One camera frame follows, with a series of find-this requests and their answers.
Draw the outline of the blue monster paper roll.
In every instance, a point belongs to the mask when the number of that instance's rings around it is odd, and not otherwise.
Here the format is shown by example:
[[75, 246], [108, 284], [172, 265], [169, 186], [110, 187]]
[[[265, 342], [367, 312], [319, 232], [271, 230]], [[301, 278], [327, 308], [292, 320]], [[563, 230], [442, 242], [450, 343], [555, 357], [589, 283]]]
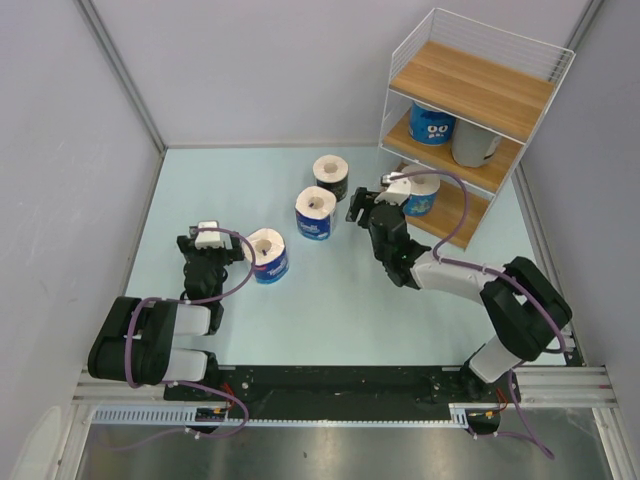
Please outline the blue monster paper roll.
[[417, 102], [412, 104], [409, 115], [409, 135], [421, 144], [440, 146], [446, 144], [454, 131], [456, 118], [447, 113], [431, 110]]

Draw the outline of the grey paper roll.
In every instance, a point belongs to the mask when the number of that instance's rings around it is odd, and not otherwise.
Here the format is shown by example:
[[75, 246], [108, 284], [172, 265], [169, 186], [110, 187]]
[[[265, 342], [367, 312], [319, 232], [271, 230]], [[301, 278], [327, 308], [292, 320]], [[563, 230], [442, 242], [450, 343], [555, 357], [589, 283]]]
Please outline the grey paper roll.
[[491, 161], [501, 140], [500, 135], [459, 119], [452, 135], [453, 159], [463, 167], [482, 167]]

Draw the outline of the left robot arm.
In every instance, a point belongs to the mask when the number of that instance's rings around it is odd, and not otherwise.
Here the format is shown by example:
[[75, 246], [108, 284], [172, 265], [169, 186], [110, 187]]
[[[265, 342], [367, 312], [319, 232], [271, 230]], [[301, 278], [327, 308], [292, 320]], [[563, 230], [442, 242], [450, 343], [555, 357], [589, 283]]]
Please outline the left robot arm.
[[94, 379], [125, 382], [133, 388], [164, 385], [175, 388], [169, 400], [214, 397], [221, 387], [216, 355], [179, 348], [179, 337], [215, 334], [222, 321], [221, 300], [239, 288], [224, 288], [227, 268], [248, 260], [254, 264], [248, 240], [202, 222], [176, 239], [184, 256], [183, 292], [177, 299], [117, 297], [94, 340], [87, 360]]

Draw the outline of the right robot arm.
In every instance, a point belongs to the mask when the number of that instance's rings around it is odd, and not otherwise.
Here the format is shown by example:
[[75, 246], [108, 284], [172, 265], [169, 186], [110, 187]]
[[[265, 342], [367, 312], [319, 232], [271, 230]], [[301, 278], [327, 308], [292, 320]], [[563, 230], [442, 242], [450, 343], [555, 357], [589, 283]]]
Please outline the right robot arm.
[[412, 239], [403, 208], [364, 187], [351, 196], [346, 214], [368, 231], [374, 257], [398, 287], [437, 290], [483, 306], [495, 336], [463, 364], [463, 395], [484, 401], [498, 380], [523, 362], [536, 360], [572, 319], [573, 312], [538, 267], [516, 257], [501, 269], [440, 257]]

